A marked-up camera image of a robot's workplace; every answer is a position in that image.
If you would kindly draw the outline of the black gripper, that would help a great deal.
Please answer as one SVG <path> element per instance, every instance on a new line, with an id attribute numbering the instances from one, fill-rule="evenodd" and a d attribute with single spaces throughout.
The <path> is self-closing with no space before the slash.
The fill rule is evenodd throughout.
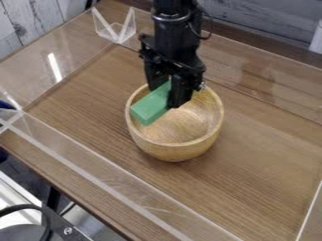
<path id="1" fill-rule="evenodd" d="M 205 64 L 198 57 L 202 15 L 199 12 L 155 12 L 153 20 L 155 33 L 139 35 L 147 85 L 155 90 L 171 77 L 167 106 L 179 108 L 191 100 L 203 79 Z"/>

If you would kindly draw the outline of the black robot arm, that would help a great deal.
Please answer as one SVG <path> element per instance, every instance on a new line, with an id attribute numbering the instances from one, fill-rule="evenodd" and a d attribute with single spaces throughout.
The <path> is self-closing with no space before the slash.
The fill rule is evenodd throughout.
<path id="1" fill-rule="evenodd" d="M 203 9 L 197 0 L 153 1 L 154 34 L 139 35 L 147 85 L 157 90 L 170 82 L 166 107 L 179 108 L 202 90 L 206 66 L 198 56 Z"/>

